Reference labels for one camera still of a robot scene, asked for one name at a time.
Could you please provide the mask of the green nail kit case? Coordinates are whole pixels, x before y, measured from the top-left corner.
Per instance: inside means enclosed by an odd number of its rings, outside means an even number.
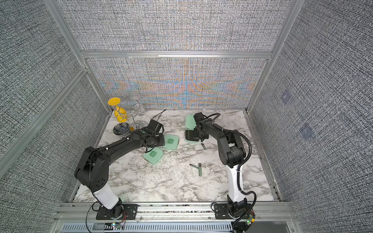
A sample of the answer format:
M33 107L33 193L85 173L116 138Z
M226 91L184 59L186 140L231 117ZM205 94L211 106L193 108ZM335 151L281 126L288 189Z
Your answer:
M196 127L196 122L195 122L195 119L193 117L193 115L187 115L186 118L185 118L185 126L186 126L186 130L185 130L185 141L188 143L188 144L198 144L199 143L199 140L198 141L190 141L188 140L186 137L186 131L187 130L194 130L195 127Z
M154 148L151 151L143 154L143 158L152 165L156 165L162 159L164 155L163 150L160 148Z
M175 151L179 145L179 137L176 135L164 135L165 145L162 146L164 150Z

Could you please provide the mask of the green nail kit case front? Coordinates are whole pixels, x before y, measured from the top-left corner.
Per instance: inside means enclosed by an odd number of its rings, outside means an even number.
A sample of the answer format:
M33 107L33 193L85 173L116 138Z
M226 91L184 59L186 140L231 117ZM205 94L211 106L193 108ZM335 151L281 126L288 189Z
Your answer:
M143 158L152 165L156 165L162 159L164 155L163 150L160 148L154 148L151 151L143 154Z

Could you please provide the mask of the large clipper table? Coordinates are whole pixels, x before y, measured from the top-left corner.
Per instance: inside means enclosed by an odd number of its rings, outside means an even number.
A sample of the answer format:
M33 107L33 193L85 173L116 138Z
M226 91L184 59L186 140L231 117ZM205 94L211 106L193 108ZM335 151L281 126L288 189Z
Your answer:
M202 164L201 163L198 163L198 173L199 173L199 176L202 177Z

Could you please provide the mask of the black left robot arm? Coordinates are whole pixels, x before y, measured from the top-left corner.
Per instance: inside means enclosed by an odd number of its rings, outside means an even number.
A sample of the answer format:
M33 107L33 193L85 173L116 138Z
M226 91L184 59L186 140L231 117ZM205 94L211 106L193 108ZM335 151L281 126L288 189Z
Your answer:
M151 152L164 145L164 125L152 119L148 126L134 130L129 136L114 143L98 148L86 148L74 176L88 187L111 217L118 218L122 214L122 201L108 183L110 166L134 150L147 148Z

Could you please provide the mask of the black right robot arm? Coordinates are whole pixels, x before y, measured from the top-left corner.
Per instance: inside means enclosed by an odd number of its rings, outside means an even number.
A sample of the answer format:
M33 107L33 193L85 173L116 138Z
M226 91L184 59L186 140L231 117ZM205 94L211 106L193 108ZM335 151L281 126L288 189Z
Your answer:
M192 139L203 142L213 137L218 146L220 161L225 165L228 175L228 213L236 218L251 210L256 202L256 193L244 191L242 167L248 162L252 154L251 143L244 134L237 130L223 128L203 113L193 116L196 127L193 129Z

